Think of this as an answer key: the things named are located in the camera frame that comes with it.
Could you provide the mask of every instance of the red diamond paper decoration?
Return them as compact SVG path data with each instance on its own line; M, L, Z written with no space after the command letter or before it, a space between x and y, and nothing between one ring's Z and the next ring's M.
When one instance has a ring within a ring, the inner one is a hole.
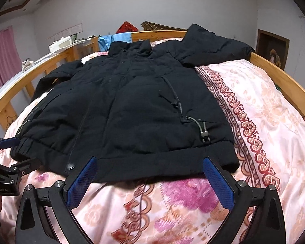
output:
M120 28L117 30L116 34L124 32L137 32L139 31L134 25L130 24L128 21L125 21Z

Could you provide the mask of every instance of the brown patterned fabric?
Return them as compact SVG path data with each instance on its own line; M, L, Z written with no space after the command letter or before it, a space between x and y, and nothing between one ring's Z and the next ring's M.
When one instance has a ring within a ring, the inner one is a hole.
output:
M153 30L176 30L176 31L187 31L187 29L184 28L177 28L177 27L169 27L164 26L148 21L144 21L141 26L143 27L143 31L153 31Z

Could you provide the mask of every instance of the bed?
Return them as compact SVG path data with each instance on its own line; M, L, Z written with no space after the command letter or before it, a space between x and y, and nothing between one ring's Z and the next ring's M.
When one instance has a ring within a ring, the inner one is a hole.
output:
M180 40L184 35L185 31L133 32L132 41L150 39L155 46L167 39ZM86 62L105 54L107 52L99 51L97 38L88 39L46 56L8 81L0 88L0 125L7 130L5 138L15 136L28 113L45 98L46 93L19 116L10 103L23 88L33 96L31 81L36 76L43 72L48 74L59 62L83 56L82 61ZM254 187L275 185L285 215L286 242L301 243L305 238L305 90L284 71L255 53L251 54L249 62L211 64L196 67L196 71L232 126L235 151L240 160L240 168L233 176ZM0 151L0 164L14 163L9 149ZM23 177L20 191L30 183L40 188L51 186L56 180L64 178L37 170ZM192 200L187 195L196 195L196 198ZM7 243L14 241L18 200L19 197L2 198L1 231ZM92 241L104 244L208 243L227 215L203 177L156 183L93 183L73 213ZM253 208L246 215L234 243L244 235L252 213ZM52 212L50 217L60 241L66 243Z

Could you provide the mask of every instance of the jacket sleeve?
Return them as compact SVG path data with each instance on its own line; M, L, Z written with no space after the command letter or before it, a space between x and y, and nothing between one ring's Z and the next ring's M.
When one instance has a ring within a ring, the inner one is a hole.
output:
M216 36L196 24L190 26L182 42L169 42L169 53L186 67L249 60L254 52L252 47L243 42Z
M48 75L40 79L38 85L36 86L34 95L32 97L32 101L36 98L40 97L43 93L48 91L52 84L54 83L55 79L59 79L60 81L67 81L69 80L74 74L81 68L83 64L81 60L76 60L73 62L68 62L62 64L60 67L57 67L53 71L51 71Z

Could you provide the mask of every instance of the black jacket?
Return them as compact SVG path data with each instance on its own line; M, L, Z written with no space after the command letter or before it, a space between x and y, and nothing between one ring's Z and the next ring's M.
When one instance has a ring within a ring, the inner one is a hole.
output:
M207 156L234 172L231 127L194 66L252 51L198 25L182 42L153 49L149 40L113 42L107 56L66 63L40 80L33 99L61 82L25 119L11 156L37 157L65 176L79 158L95 156L95 182L197 174Z

